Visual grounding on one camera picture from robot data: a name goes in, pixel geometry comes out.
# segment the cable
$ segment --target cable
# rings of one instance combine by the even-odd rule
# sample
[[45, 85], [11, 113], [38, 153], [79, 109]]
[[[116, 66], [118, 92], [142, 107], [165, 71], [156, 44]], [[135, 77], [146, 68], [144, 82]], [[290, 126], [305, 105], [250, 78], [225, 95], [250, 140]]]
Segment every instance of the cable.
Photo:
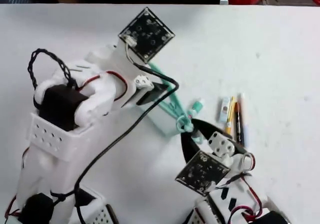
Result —
[[[118, 74], [117, 72], [115, 72], [115, 71], [106, 71], [106, 73], [116, 76], [116, 77], [117, 77], [118, 79], [120, 79], [120, 80], [124, 83], [124, 85], [125, 85], [125, 90], [122, 92], [122, 94], [120, 94], [118, 97], [116, 97], [116, 98], [114, 99], [114, 101], [117, 101], [118, 99], [121, 99], [121, 98], [126, 94], [126, 92], [128, 91], [128, 84], [127, 84], [126, 80], [124, 79], [124, 77], [122, 77], [122, 76], [121, 76], [120, 74]], [[78, 91], [81, 91], [81, 90], [82, 90], [87, 84], [89, 84], [91, 81], [96, 80], [96, 79], [99, 79], [99, 78], [100, 78], [100, 75], [93, 76], [92, 78], [86, 80], [86, 81], [84, 82], [84, 84], [83, 84], [81, 87], [79, 87], [77, 90], [78, 90]]]
[[130, 57], [129, 55], [129, 44], [126, 43], [126, 48], [125, 48], [125, 55], [127, 57], [127, 59], [132, 63], [132, 64], [135, 64], [135, 62], [133, 61], [133, 59]]
[[167, 80], [170, 83], [174, 84], [175, 87], [168, 91], [166, 94], [164, 94], [162, 97], [160, 97], [157, 101], [155, 101], [149, 108], [147, 108], [144, 113], [135, 121], [135, 123], [129, 127], [128, 130], [126, 130], [121, 136], [119, 136], [117, 139], [115, 139], [110, 145], [108, 145], [102, 152], [100, 152], [91, 162], [90, 164], [84, 169], [84, 171], [82, 172], [82, 174], [79, 176], [79, 178], [77, 179], [77, 181], [75, 182], [75, 188], [74, 188], [74, 196], [75, 196], [75, 207], [76, 207], [76, 211], [78, 213], [79, 219], [80, 219], [80, 223], [81, 224], [86, 224], [85, 220], [81, 214], [81, 209], [79, 206], [79, 189], [80, 189], [80, 182], [82, 181], [82, 179], [84, 178], [84, 176], [87, 174], [87, 172], [91, 169], [91, 167], [101, 158], [103, 157], [112, 147], [114, 147], [119, 141], [121, 141], [123, 138], [125, 138], [142, 120], [143, 118], [146, 117], [146, 115], [155, 107], [157, 106], [162, 100], [164, 100], [166, 97], [168, 97], [169, 95], [171, 95], [172, 93], [174, 93], [178, 88], [179, 88], [179, 84], [177, 83], [177, 81], [175, 81], [174, 79], [160, 74], [154, 70], [151, 70], [147, 67], [144, 66], [140, 66], [137, 63], [133, 63], [137, 68], [139, 68], [140, 70], [143, 70], [147, 73], [150, 73], [152, 75], [155, 75], [161, 79]]
[[127, 84], [126, 80], [124, 79], [124, 77], [122, 77], [122, 76], [121, 76], [120, 74], [118, 74], [117, 72], [107, 71], [107, 73], [116, 76], [116, 77], [117, 77], [118, 79], [120, 79], [120, 80], [124, 83], [124, 85], [125, 85], [125, 90], [123, 91], [123, 93], [120, 94], [118, 97], [116, 97], [116, 98], [114, 99], [114, 101], [117, 101], [118, 99], [121, 99], [121, 98], [126, 94], [126, 92], [127, 92], [127, 90], [128, 90], [128, 84]]
[[258, 214], [253, 214], [253, 215], [245, 215], [245, 219], [246, 220], [249, 220], [249, 221], [253, 221], [255, 220], [257, 217], [261, 216], [262, 215], [262, 202], [260, 200], [260, 198], [258, 197], [257, 193], [252, 189], [252, 187], [248, 184], [248, 182], [246, 181], [246, 179], [244, 177], [241, 177], [241, 179], [247, 184], [247, 186], [249, 187], [249, 190], [250, 192], [252, 193], [252, 195], [255, 197], [255, 199], [257, 200], [258, 202], [258, 205], [259, 205], [259, 212]]
[[255, 158], [255, 156], [254, 156], [252, 153], [250, 153], [250, 152], [246, 152], [245, 154], [243, 154], [243, 157], [242, 157], [242, 160], [241, 160], [241, 161], [242, 161], [242, 166], [245, 166], [245, 164], [244, 164], [245, 162], [244, 162], [244, 161], [245, 161], [245, 158], [246, 158], [246, 157], [249, 157], [249, 158], [250, 158], [250, 160], [251, 160], [251, 165], [250, 165], [250, 168], [249, 168], [249, 169], [244, 169], [243, 172], [251, 171], [251, 170], [253, 170], [253, 169], [255, 168], [255, 166], [256, 166], [256, 164], [255, 164], [255, 163], [256, 163], [256, 162], [255, 162], [255, 161], [256, 161], [256, 160], [255, 160], [256, 158]]
[[247, 186], [249, 187], [250, 192], [252, 193], [252, 195], [254, 196], [254, 198], [257, 200], [258, 205], [259, 205], [259, 212], [257, 214], [254, 213], [254, 211], [252, 210], [251, 207], [246, 206], [246, 205], [239, 205], [235, 208], [232, 209], [230, 217], [228, 219], [228, 223], [227, 224], [231, 224], [231, 218], [232, 216], [241, 209], [245, 209], [248, 211], [249, 214], [243, 213], [244, 218], [246, 219], [246, 221], [254, 221], [256, 220], [257, 217], [262, 215], [262, 202], [260, 200], [260, 198], [258, 197], [258, 195], [256, 194], [256, 192], [252, 189], [252, 187], [248, 184], [248, 182], [246, 181], [246, 179], [244, 178], [244, 176], [241, 176], [241, 179], [247, 184]]
[[46, 49], [37, 49], [32, 52], [31, 59], [29, 61], [29, 65], [28, 65], [28, 69], [27, 69], [30, 74], [30, 78], [32, 80], [32, 85], [33, 85], [34, 89], [36, 89], [37, 85], [38, 85], [37, 80], [35, 78], [35, 75], [33, 73], [34, 72], [33, 71], [34, 70], [34, 62], [36, 60], [36, 57], [40, 53], [44, 53], [46, 55], [49, 55], [53, 60], [55, 60], [59, 64], [65, 78], [68, 80], [68, 84], [67, 84], [68, 87], [75, 87], [77, 85], [76, 81], [71, 77], [70, 69], [66, 66], [66, 64], [57, 55], [55, 55], [52, 52], [49, 52]]
[[21, 170], [25, 167], [25, 157], [26, 157], [26, 154], [27, 154], [27, 152], [29, 151], [29, 147], [27, 148], [27, 149], [25, 149], [25, 151], [23, 152], [23, 154], [22, 154], [22, 162], [21, 162]]
[[253, 210], [252, 210], [249, 206], [239, 205], [239, 206], [237, 206], [237, 207], [235, 207], [235, 208], [232, 209], [227, 224], [231, 224], [231, 218], [232, 218], [232, 216], [233, 216], [238, 210], [243, 210], [243, 209], [245, 209], [246, 211], [248, 211], [248, 213], [251, 213], [252, 215], [253, 215], [253, 213], [254, 213]]

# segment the yellow pencil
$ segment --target yellow pencil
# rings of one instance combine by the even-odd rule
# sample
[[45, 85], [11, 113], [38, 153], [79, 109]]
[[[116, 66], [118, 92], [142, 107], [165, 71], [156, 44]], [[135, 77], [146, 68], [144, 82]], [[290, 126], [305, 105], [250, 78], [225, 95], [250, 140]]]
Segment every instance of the yellow pencil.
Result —
[[235, 97], [232, 96], [231, 101], [230, 101], [230, 107], [229, 107], [229, 113], [227, 117], [227, 126], [225, 128], [226, 133], [230, 134], [231, 133], [231, 126], [232, 126], [232, 120], [234, 118], [234, 108], [235, 107]]

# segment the small bottle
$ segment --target small bottle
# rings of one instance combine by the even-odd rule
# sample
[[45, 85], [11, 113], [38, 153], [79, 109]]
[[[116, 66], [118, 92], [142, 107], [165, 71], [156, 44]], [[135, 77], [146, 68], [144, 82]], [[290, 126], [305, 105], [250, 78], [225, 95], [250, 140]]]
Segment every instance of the small bottle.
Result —
[[205, 101], [204, 99], [198, 99], [194, 102], [191, 109], [187, 111], [187, 114], [190, 119], [195, 118], [196, 115], [200, 112], [200, 110], [204, 107]]

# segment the circuit board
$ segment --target circuit board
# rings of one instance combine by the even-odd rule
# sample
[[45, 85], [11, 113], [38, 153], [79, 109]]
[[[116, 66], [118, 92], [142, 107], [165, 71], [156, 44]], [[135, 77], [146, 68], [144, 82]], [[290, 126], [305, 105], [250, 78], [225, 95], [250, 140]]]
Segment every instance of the circuit board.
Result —
[[137, 44], [130, 46], [132, 51], [148, 63], [175, 35], [149, 8], [145, 8], [119, 34], [124, 42], [128, 36]]
[[229, 168], [200, 150], [188, 162], [175, 180], [191, 190], [206, 196], [206, 190], [211, 186], [212, 181], [218, 184], [229, 171]]

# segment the pen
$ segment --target pen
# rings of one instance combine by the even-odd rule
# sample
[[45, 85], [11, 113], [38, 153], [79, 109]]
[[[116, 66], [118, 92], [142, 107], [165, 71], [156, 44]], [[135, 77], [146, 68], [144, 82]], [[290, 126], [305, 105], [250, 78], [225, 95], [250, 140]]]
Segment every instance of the pen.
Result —
[[239, 143], [239, 144], [242, 144], [242, 139], [241, 139], [241, 124], [240, 124], [240, 104], [238, 103], [238, 102], [236, 102], [235, 103], [235, 105], [234, 105], [234, 111], [235, 111], [235, 124], [236, 124], [236, 126], [235, 126], [235, 131], [236, 131], [236, 137], [237, 137], [237, 139], [236, 139], [236, 141]]
[[244, 147], [249, 147], [249, 139], [248, 139], [248, 114], [246, 110], [246, 103], [245, 103], [245, 94], [240, 94], [240, 122], [241, 122], [241, 131], [242, 131], [242, 144]]
[[231, 133], [231, 125], [232, 125], [232, 120], [234, 118], [234, 107], [235, 107], [235, 97], [232, 96], [231, 102], [230, 102], [230, 107], [229, 107], [229, 113], [228, 113], [228, 118], [227, 118], [227, 126], [225, 128], [226, 133], [230, 134]]

